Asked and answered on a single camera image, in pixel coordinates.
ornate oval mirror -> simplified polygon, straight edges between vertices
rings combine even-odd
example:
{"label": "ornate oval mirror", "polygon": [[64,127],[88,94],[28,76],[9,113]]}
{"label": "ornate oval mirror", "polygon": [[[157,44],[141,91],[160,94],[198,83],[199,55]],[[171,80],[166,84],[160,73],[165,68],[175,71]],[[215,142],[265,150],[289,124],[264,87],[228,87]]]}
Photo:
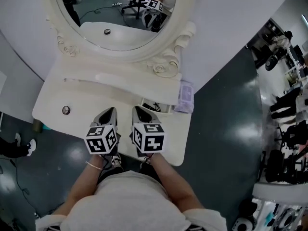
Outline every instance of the ornate oval mirror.
{"label": "ornate oval mirror", "polygon": [[57,3],[68,23],[73,28],[78,26],[77,33],[87,41],[112,51],[130,51],[152,41],[169,22],[176,0],[158,1],[163,4],[162,11],[156,10],[155,1],[149,4],[149,0],[57,0]]}

mirror frame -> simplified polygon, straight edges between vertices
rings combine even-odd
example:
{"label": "mirror frame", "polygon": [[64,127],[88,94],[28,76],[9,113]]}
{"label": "mirror frame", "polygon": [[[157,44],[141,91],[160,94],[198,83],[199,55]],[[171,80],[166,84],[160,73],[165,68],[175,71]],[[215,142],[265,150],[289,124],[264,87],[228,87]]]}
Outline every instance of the mirror frame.
{"label": "mirror frame", "polygon": [[[176,48],[185,48],[189,39],[195,34],[195,25],[188,22],[195,0],[176,0],[172,16],[166,26],[149,43],[130,51],[114,51],[101,48],[94,43],[85,40],[78,32],[80,28],[66,11],[62,0],[43,0],[47,9],[48,19],[56,29],[58,46],[60,50],[71,57],[81,53],[84,56],[95,57],[107,62],[133,63],[146,61],[157,56],[173,59],[172,63],[180,64],[180,52]],[[173,52],[164,52],[167,48]]]}

white vanity table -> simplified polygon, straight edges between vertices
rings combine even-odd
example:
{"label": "white vanity table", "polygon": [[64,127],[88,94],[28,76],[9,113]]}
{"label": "white vanity table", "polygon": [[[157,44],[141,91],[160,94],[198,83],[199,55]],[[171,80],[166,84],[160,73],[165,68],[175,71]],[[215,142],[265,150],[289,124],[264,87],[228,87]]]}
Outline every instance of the white vanity table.
{"label": "white vanity table", "polygon": [[[84,138],[94,117],[115,107],[121,135],[119,152],[143,160],[137,157],[136,147],[129,137],[132,108],[140,105],[143,98],[165,105],[177,104],[180,53],[195,34],[194,24],[187,21],[194,0],[177,0],[168,24],[159,33],[111,23],[85,23],[79,28],[63,3],[44,1],[49,20],[58,32],[58,46],[63,55],[57,59],[42,87],[33,117],[53,130]],[[94,43],[85,40],[99,33],[100,27],[101,33]],[[105,27],[111,34],[117,34],[104,35]],[[129,37],[119,44],[120,35],[128,31]],[[70,107],[69,115],[62,113],[64,106]],[[184,160],[191,114],[171,109],[166,113],[156,112],[156,115],[168,134],[163,154],[170,164],[179,166]]]}

desk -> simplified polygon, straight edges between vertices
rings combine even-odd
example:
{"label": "desk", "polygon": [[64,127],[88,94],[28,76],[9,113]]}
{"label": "desk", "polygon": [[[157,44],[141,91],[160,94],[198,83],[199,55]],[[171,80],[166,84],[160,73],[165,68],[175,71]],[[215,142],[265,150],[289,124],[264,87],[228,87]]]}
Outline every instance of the desk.
{"label": "desk", "polygon": [[[136,147],[129,135],[132,125],[132,108],[141,97],[111,86],[88,81],[63,81],[59,57],[49,72],[33,109],[33,117],[53,130],[84,138],[95,116],[101,111],[115,107],[118,114],[118,133],[122,136],[120,153],[138,160]],[[62,108],[69,106],[69,115],[62,114]],[[171,115],[158,114],[168,134],[166,160],[179,166],[183,163],[191,114],[174,112]]]}

